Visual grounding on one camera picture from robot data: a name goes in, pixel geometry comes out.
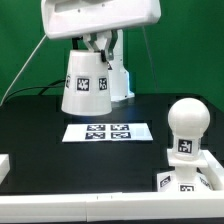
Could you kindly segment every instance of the paper with markers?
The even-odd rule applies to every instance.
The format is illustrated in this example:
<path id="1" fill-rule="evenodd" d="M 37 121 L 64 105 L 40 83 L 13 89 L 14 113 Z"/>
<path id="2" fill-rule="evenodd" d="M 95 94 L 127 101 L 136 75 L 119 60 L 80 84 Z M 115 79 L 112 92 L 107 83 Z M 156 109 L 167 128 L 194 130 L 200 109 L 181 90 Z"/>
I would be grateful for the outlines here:
<path id="1" fill-rule="evenodd" d="M 146 123 L 135 124 L 70 124 L 63 142 L 152 141 Z"/>

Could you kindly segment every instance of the white sphere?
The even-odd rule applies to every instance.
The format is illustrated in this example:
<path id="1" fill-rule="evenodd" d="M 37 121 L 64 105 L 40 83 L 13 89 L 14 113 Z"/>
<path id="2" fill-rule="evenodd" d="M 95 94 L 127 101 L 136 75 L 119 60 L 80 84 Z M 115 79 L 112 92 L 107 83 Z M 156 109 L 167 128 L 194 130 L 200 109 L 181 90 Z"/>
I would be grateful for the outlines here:
<path id="1" fill-rule="evenodd" d="M 201 101 L 185 98 L 172 106 L 168 114 L 168 122 L 173 134 L 178 137 L 201 138 L 208 128 L 210 114 Z"/>

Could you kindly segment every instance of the green screen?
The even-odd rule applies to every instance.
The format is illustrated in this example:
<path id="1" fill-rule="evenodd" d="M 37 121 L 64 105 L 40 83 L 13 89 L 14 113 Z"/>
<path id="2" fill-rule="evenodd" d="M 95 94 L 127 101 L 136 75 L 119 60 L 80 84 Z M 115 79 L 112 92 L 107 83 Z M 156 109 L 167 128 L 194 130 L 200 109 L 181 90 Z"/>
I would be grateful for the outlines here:
<path id="1" fill-rule="evenodd" d="M 200 94 L 224 111 L 224 1 L 160 3 L 158 24 L 124 31 L 131 89 L 137 94 Z M 40 4 L 40 0 L 1 0 L 0 98 L 44 36 Z M 65 78 L 71 48 L 71 40 L 46 40 L 12 91 Z M 47 93 L 62 94 L 63 89 Z"/>

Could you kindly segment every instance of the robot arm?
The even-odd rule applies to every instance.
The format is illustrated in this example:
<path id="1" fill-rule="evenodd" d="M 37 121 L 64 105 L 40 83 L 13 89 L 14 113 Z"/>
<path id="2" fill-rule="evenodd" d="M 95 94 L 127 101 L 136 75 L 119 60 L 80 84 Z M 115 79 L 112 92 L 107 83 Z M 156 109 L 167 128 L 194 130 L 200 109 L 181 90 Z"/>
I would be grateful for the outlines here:
<path id="1" fill-rule="evenodd" d="M 42 0 L 41 8 L 50 39 L 154 24 L 161 16 L 159 0 Z"/>

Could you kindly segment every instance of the black table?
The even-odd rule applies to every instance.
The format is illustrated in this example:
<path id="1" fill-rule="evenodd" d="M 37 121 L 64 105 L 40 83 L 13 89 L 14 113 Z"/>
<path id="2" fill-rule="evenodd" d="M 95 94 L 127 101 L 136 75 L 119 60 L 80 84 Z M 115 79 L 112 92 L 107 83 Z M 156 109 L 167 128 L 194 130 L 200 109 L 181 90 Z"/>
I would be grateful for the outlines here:
<path id="1" fill-rule="evenodd" d="M 9 154 L 11 166 L 0 195 L 156 191 L 156 174 L 172 169 L 166 156 L 173 140 L 167 115 L 170 107 L 184 97 L 197 98 L 208 107 L 211 122 L 202 138 L 202 149 L 209 149 L 224 165 L 224 114 L 200 96 L 137 95 L 134 102 L 115 106 L 112 113 L 98 117 L 61 112 L 60 96 L 11 99 L 0 109 L 0 154 Z M 150 128 L 152 142 L 62 143 L 68 124 L 143 122 Z M 223 223 L 224 219 L 169 221 Z"/>

